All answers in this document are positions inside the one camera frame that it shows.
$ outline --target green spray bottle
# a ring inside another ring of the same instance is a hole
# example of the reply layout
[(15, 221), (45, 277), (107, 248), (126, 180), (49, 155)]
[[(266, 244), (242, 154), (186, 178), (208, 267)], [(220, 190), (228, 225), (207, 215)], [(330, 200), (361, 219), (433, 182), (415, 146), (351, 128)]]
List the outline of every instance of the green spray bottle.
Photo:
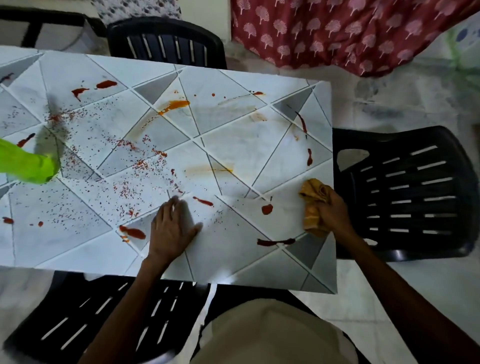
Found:
[(50, 181), (59, 168), (51, 156), (28, 153), (0, 139), (0, 173), (10, 174), (24, 182), (42, 184)]

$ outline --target black plastic chair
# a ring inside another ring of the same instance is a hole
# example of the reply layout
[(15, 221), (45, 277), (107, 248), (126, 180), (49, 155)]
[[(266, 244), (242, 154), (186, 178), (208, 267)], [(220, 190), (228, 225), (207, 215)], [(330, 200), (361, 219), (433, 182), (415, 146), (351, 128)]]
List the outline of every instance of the black plastic chair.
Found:
[[(77, 363), (134, 279), (103, 276), (86, 281), (83, 273), (56, 271), (43, 301), (4, 342), (5, 351), (22, 360)], [(147, 309), (147, 329), (137, 347), (135, 363), (158, 357), (156, 363), (166, 363), (177, 355), (209, 291), (209, 284), (159, 279)]]
[[(457, 138), (442, 126), (401, 133), (333, 129), (340, 150), (369, 156), (340, 171), (335, 190), (355, 230), (385, 261), (468, 255), (479, 233), (478, 178)], [(337, 244), (337, 257), (350, 258)]]
[(182, 20), (157, 16), (120, 20), (107, 27), (107, 39), (113, 57), (227, 69), (220, 38)]

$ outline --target hand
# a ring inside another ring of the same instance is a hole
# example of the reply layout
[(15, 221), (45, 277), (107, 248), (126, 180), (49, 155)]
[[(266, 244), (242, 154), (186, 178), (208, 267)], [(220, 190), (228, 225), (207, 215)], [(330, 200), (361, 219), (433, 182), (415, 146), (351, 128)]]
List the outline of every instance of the hand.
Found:
[(178, 197), (172, 197), (160, 206), (152, 221), (147, 259), (160, 269), (179, 257), (202, 229), (201, 224), (196, 224), (182, 234), (183, 204), (185, 202), (179, 201)]
[(348, 236), (355, 236), (356, 232), (348, 217), (347, 205), (343, 199), (330, 187), (327, 186), (330, 195), (330, 204), (325, 202), (317, 203), (320, 217), (326, 227), (328, 227), (339, 243)]

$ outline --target floor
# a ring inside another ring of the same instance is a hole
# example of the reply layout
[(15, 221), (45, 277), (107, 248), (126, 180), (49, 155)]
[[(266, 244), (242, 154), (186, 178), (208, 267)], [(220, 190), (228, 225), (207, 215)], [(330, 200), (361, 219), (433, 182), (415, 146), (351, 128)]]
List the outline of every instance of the floor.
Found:
[[(0, 44), (21, 41), (21, 24), (0, 21)], [(42, 49), (107, 54), (102, 39), (88, 29), (49, 27), (40, 35)], [(229, 69), (272, 73), (330, 81), (333, 89), (333, 126), (378, 132), (403, 131), (429, 125), (444, 125), (459, 138), (479, 174), (476, 113), (480, 96), (456, 72), (432, 66), (428, 60), (396, 69), (380, 79), (360, 79), (337, 67), (309, 70), (279, 70), (241, 46), (226, 44)], [(350, 155), (347, 163), (361, 158)], [(480, 343), (480, 249), (464, 258), (390, 264), (407, 282), (443, 314)], [(52, 272), (33, 269), (0, 268), (0, 340), (41, 301)], [(344, 330), (372, 364), (415, 363), (408, 348), (384, 312), (358, 265), (337, 263), (337, 295), (293, 292), (319, 317)], [(198, 337), (200, 315), (184, 349), (173, 362), (187, 363)], [(10, 361), (0, 352), (0, 362)]]

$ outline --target table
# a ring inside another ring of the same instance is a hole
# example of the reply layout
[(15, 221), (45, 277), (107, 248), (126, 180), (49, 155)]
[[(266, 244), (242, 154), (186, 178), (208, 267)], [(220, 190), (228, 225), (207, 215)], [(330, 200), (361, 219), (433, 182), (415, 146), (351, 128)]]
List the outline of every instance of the table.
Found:
[(329, 83), (16, 47), (0, 76), (0, 137), (61, 165), (0, 176), (0, 265), (135, 276), (176, 194), (204, 227), (163, 278), (336, 291), (335, 241), (303, 232), (297, 195), (333, 185)]

